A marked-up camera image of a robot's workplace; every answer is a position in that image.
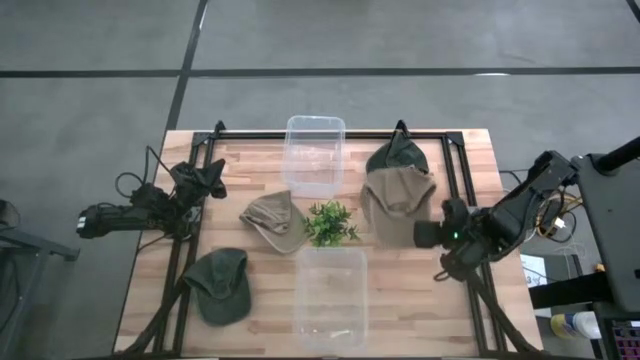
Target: beige hat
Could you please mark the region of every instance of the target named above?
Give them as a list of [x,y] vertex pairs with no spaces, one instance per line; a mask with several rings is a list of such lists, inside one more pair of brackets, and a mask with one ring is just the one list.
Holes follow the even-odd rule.
[[415,247],[413,225],[429,220],[429,199],[436,189],[432,175],[414,167],[377,169],[360,192],[364,216],[386,247]]
[[252,201],[240,220],[256,230],[283,254],[297,250],[306,241],[304,215],[291,202],[291,192],[281,191]]

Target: white bottle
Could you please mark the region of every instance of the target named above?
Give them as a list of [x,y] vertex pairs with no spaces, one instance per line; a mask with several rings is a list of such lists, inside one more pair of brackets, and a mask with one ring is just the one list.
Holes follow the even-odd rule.
[[551,329],[561,338],[600,339],[600,328],[593,311],[553,315]]

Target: baseball cap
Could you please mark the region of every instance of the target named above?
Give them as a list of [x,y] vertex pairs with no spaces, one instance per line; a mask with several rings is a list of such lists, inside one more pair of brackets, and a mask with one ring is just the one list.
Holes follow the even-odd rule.
[[415,247],[414,224],[431,217],[433,176],[416,168],[372,171],[360,192],[364,216],[385,247]]
[[252,201],[240,219],[256,230],[279,252],[297,250],[306,241],[304,216],[291,202],[289,190]]
[[249,314],[251,292],[246,267],[244,250],[222,248],[201,257],[185,272],[184,280],[196,293],[205,322],[224,326]]
[[396,129],[391,136],[391,141],[382,145],[367,160],[366,170],[368,174],[377,169],[411,166],[424,173],[429,172],[427,157],[422,150],[409,139],[406,132]]

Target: wooden table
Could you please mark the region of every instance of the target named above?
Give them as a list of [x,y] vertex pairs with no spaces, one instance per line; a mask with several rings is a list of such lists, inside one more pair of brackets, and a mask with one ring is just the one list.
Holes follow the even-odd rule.
[[[491,206],[502,197],[502,184],[484,129],[457,130],[464,134],[469,166],[478,204]],[[170,131],[162,149],[162,160],[171,167],[189,156],[192,131]],[[439,141],[416,140],[427,156],[437,182],[432,198],[433,214],[441,218],[440,203],[450,197]],[[340,356],[472,356],[477,355],[466,286],[454,280],[436,283],[442,250],[388,250],[377,247],[359,204],[365,178],[365,162],[383,140],[347,140],[344,148],[344,185],[336,199],[353,212],[353,223],[361,231],[361,246],[368,257],[369,335],[366,348]],[[183,342],[183,356],[293,357],[321,356],[298,343],[292,333],[295,284],[295,254],[277,253],[238,215],[253,199],[285,190],[282,182],[282,140],[217,140],[214,159],[227,164],[223,182],[225,199],[206,200],[198,258],[221,247],[239,247],[248,252],[248,276],[253,296],[250,315],[230,326],[213,328],[199,317],[193,296]],[[459,192],[465,197],[460,164],[453,154]],[[159,168],[156,185],[170,191],[173,182]],[[294,199],[306,212],[313,200]],[[141,244],[158,236],[143,234]],[[137,256],[114,350],[126,348],[157,310],[164,286],[170,241],[149,246]],[[492,265],[498,300],[515,326],[533,345],[542,348],[519,253]],[[168,321],[167,348],[175,329],[174,307]],[[493,341],[489,316],[483,309],[485,329]]]

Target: transparent plastic box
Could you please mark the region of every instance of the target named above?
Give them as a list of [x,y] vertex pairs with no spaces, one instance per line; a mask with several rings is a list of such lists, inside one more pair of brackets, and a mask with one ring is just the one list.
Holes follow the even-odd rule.
[[312,248],[296,257],[293,332],[316,355],[366,346],[367,256],[356,248]]
[[331,199],[342,187],[344,121],[294,116],[287,122],[282,173],[297,197]]

